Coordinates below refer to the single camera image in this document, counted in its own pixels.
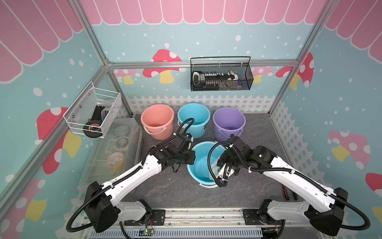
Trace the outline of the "blue bucket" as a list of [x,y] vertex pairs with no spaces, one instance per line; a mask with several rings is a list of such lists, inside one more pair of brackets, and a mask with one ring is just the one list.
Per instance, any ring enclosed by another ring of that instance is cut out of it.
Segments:
[[195,122],[187,130],[194,139],[201,138],[205,132],[207,123],[210,121],[211,113],[207,107],[198,103],[190,103],[182,106],[178,113],[178,126],[180,126],[185,120],[193,118]]
[[[191,177],[205,188],[218,187],[210,175],[208,168],[208,154],[212,147],[217,144],[213,141],[204,141],[196,144],[192,150],[196,152],[196,159],[193,165],[188,165],[188,172]],[[212,165],[224,153],[225,148],[219,145],[211,154],[210,164]]]

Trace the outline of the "purple bucket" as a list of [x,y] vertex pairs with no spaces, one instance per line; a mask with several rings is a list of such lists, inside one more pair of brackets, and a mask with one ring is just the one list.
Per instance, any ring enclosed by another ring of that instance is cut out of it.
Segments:
[[221,108],[214,112],[214,137],[218,141],[227,141],[231,135],[241,136],[246,125],[243,113],[234,108]]

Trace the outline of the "pink plastic bucket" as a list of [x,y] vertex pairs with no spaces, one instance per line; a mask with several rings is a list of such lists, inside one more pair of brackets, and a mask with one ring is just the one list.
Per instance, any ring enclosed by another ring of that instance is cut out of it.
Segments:
[[174,111],[167,105],[157,104],[148,107],[141,115],[144,130],[154,139],[168,139],[174,132]]

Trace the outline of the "light green cloth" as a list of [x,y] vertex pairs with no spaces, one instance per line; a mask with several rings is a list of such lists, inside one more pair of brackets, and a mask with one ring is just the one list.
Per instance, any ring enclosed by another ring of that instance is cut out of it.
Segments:
[[221,167],[219,167],[219,166],[217,165],[217,161],[215,161],[215,162],[211,165],[211,170],[212,170],[214,176],[217,176],[217,175],[218,175],[218,173],[219,173],[220,170],[221,170]]

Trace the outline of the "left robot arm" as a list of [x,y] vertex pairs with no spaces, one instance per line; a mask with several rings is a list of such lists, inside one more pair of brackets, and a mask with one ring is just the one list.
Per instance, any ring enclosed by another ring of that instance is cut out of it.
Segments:
[[175,165],[192,165],[196,153],[191,149],[191,134],[174,133],[168,140],[154,145],[146,157],[110,181],[90,184],[84,200],[84,211],[90,226],[101,233],[116,222],[143,221],[151,217],[151,208],[144,200],[123,202],[123,198],[150,177]]

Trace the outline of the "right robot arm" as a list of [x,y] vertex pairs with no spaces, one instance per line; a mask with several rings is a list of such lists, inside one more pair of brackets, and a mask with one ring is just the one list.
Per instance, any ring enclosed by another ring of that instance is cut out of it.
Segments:
[[[212,162],[212,153],[220,146],[225,150]],[[208,167],[211,179],[219,187],[227,186],[231,175],[247,170],[276,180],[303,199],[301,203],[287,206],[280,206],[275,200],[264,200],[261,205],[264,219],[307,220],[315,229],[329,236],[337,236],[345,227],[343,218],[344,209],[348,206],[348,192],[318,183],[265,146],[251,148],[241,138],[232,136],[228,141],[213,146],[208,154]]]

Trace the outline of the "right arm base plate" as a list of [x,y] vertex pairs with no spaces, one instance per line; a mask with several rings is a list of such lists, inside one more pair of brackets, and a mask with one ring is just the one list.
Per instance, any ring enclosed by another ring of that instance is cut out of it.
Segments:
[[283,220],[273,219],[266,211],[260,209],[243,209],[242,211],[246,225],[270,225],[279,227],[283,224]]

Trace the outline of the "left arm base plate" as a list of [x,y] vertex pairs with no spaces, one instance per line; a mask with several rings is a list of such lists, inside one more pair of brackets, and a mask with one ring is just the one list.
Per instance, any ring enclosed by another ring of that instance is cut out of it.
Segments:
[[152,210],[138,221],[124,221],[125,226],[164,226],[166,210]]

